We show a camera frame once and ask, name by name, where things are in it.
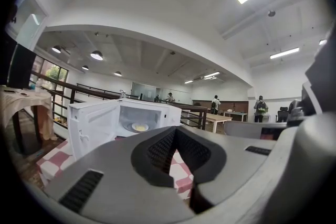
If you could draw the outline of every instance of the white microwave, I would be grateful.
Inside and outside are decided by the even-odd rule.
[[[179,108],[127,98],[70,104],[68,130],[73,156],[78,160],[117,136],[177,126],[180,120]]]

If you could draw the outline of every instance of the chair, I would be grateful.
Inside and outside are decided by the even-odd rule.
[[[280,107],[280,110],[278,111],[278,115],[276,116],[276,122],[286,122],[288,114],[289,114],[288,107],[286,106]]]

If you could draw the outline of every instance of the window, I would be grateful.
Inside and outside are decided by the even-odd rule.
[[[52,79],[56,79],[56,80],[63,81],[63,82],[67,80],[67,76],[69,72],[67,69],[64,69],[52,62],[49,62],[40,56],[36,56],[32,70],[35,71],[36,73],[40,73]],[[36,82],[38,80],[38,77],[32,74],[30,76],[30,80],[32,82]],[[42,80],[42,81],[43,81],[42,87],[47,88],[49,90],[57,91],[58,93],[62,95],[64,94],[64,87],[60,85],[56,85],[55,83],[52,83],[50,81],[46,81],[46,80]],[[67,125],[66,119],[59,116],[59,115],[64,115],[64,109],[58,104],[60,105],[63,104],[63,97],[55,94],[55,97],[53,98],[53,103],[52,103],[53,111],[55,112],[54,119],[58,122],[61,122],[64,125]]]

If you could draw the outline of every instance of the monitor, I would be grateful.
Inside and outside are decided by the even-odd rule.
[[[17,44],[9,67],[7,86],[11,88],[28,88],[30,74],[36,54]]]

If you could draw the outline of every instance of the metal railing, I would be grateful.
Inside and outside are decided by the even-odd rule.
[[[84,88],[84,89],[88,89],[88,90],[93,90],[95,92],[101,92],[101,93],[107,93],[107,94],[110,94],[110,95],[115,95],[117,98],[120,98],[122,93],[121,92],[113,92],[113,91],[108,91],[108,90],[104,90],[104,89],[99,89],[99,88],[95,88],[95,87],[91,87],[91,86],[87,86],[87,85],[84,85],[84,84],[80,84],[80,83],[77,83],[77,86],[81,87],[81,88]],[[99,98],[99,99],[102,99],[104,100],[104,98],[100,98],[100,97],[97,97],[95,95],[91,95],[92,97],[95,97],[95,98]],[[142,94],[140,96],[136,96],[136,95],[131,95],[131,94],[125,94],[125,96],[127,98],[132,98],[132,99],[138,99],[138,100],[142,100]]]
[[[68,128],[67,126],[67,121],[68,118],[66,116],[63,115],[63,109],[68,109],[64,104],[63,104],[63,98],[69,100],[70,104],[73,103],[81,103],[83,101],[81,100],[77,100],[75,99],[75,95],[76,92],[88,95],[88,96],[92,96],[92,97],[96,97],[96,98],[101,98],[103,100],[112,100],[112,99],[119,99],[120,98],[120,94],[115,93],[115,92],[111,92],[111,91],[104,91],[104,92],[99,92],[99,91],[95,91],[92,89],[98,89],[98,88],[94,88],[94,87],[89,87],[92,89],[86,89],[83,88],[82,84],[77,84],[77,85],[73,85],[73,84],[69,84],[63,81],[59,81],[56,79],[52,79],[50,77],[47,77],[45,75],[42,75],[40,73],[36,73],[34,71],[31,72],[33,75],[37,76],[38,78],[41,78],[45,81],[49,81],[53,84],[56,85],[55,89],[57,88],[57,86],[61,86],[63,87],[63,90],[59,91],[59,90],[51,90],[45,87],[42,87],[43,89],[47,90],[51,96],[52,96],[52,107],[53,107],[53,119],[54,122],[64,128]],[[64,91],[65,88],[68,88],[71,90],[71,94],[70,96],[65,95]],[[56,96],[60,96],[62,98],[62,104],[56,102]],[[130,95],[127,94],[126,96],[128,96],[129,98],[132,99],[137,99],[137,100],[141,100],[142,99],[142,94],[140,96],[136,96],[136,95]],[[160,102],[175,106],[177,108],[182,109],[183,113],[186,113],[187,116],[183,116],[181,114],[181,123],[190,126],[190,127],[196,127],[202,130],[205,130],[205,124],[206,124],[206,114],[207,114],[207,108],[206,107],[202,107],[202,106],[193,106],[193,105],[188,105],[188,104],[182,104],[182,103],[173,103],[173,102],[168,102],[165,100],[160,100]],[[55,106],[59,106],[61,109],[61,113],[58,113],[57,111],[55,111]]]

